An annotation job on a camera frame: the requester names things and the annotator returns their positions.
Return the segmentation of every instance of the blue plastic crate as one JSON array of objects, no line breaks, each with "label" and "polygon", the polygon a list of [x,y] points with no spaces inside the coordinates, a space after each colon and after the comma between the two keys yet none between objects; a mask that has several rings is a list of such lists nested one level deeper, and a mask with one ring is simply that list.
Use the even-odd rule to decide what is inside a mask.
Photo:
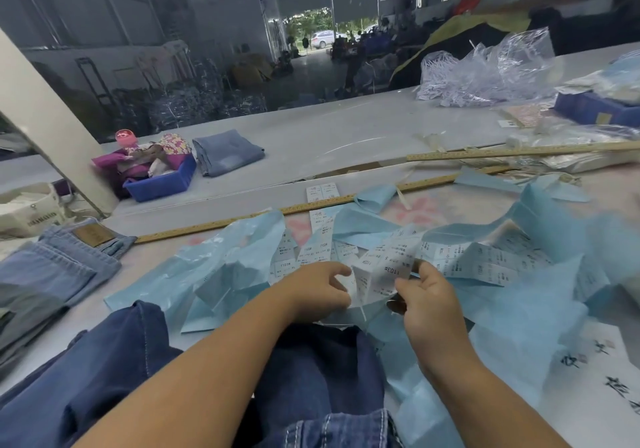
[{"label": "blue plastic crate", "polygon": [[629,106],[596,93],[558,94],[554,110],[581,125],[640,128],[640,106]]},{"label": "blue plastic crate", "polygon": [[131,193],[136,202],[146,202],[155,198],[184,192],[189,188],[195,171],[196,159],[189,154],[178,170],[145,180],[135,181],[129,179],[124,183],[124,188]]}]

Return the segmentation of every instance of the wooden ruler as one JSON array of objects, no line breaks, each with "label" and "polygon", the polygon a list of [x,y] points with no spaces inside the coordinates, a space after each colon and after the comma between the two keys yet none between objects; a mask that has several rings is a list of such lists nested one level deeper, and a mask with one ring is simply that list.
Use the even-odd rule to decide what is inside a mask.
[{"label": "wooden ruler", "polygon": [[587,145],[530,146],[523,148],[483,148],[460,152],[431,152],[407,155],[410,162],[434,160],[463,160],[466,158],[520,157],[524,155],[569,155],[589,152],[628,152],[640,150],[640,141],[615,141]]},{"label": "wooden ruler", "polygon": [[[496,173],[503,173],[511,170],[509,166],[489,166],[480,168],[478,171],[493,175]],[[426,189],[428,187],[436,187],[437,185],[444,185],[452,183],[459,173],[453,173],[452,175],[443,175],[442,177],[427,178],[426,180],[418,180],[416,182],[409,182],[408,184],[398,185],[400,192],[412,192],[414,190]],[[345,195],[343,197],[334,197],[325,200],[318,200],[310,203],[299,203],[290,207],[284,207],[280,211],[285,215],[297,214],[299,212],[308,212],[310,210],[323,209],[325,207],[331,207],[332,205],[340,205],[343,203],[353,202],[356,194]],[[157,232],[155,234],[141,235],[135,244],[144,244],[146,242],[162,241],[163,239],[169,239],[171,237],[180,237],[181,235],[196,234],[198,232],[205,232],[213,229],[220,229],[220,227],[226,227],[232,222],[236,222],[240,219],[249,219],[252,217],[264,214],[264,212],[256,212],[255,214],[249,214],[248,216],[233,217],[230,219],[223,219],[220,221],[206,222],[196,226],[180,227],[178,229],[171,229],[164,232]]]}]

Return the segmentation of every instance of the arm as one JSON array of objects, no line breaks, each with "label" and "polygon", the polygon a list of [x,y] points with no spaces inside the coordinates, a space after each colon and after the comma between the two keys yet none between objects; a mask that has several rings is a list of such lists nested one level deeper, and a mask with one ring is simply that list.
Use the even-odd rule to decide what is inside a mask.
[{"label": "arm", "polygon": [[420,280],[396,280],[404,327],[420,368],[467,448],[570,448],[542,417],[487,369],[469,341],[453,286],[428,262]]},{"label": "arm", "polygon": [[340,263],[302,266],[167,364],[106,414],[76,448],[229,447],[271,350],[290,323],[351,303]]}]

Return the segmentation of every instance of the factory floor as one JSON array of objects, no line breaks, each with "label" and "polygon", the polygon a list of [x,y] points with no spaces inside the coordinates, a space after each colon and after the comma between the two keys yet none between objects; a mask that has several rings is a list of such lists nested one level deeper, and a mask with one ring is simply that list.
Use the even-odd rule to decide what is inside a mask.
[{"label": "factory floor", "polygon": [[293,73],[261,85],[269,111],[296,101],[300,94],[311,94],[318,99],[331,99],[333,91],[344,86],[347,63],[332,61],[328,49],[313,50],[291,61]]}]

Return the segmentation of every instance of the left hand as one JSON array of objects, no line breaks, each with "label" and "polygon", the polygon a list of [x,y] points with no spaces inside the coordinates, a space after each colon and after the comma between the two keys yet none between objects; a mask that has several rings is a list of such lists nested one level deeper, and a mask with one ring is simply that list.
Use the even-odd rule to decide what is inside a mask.
[{"label": "left hand", "polygon": [[351,275],[340,262],[324,261],[300,266],[268,291],[277,294],[290,309],[293,323],[313,323],[351,304],[351,297],[335,276]]}]

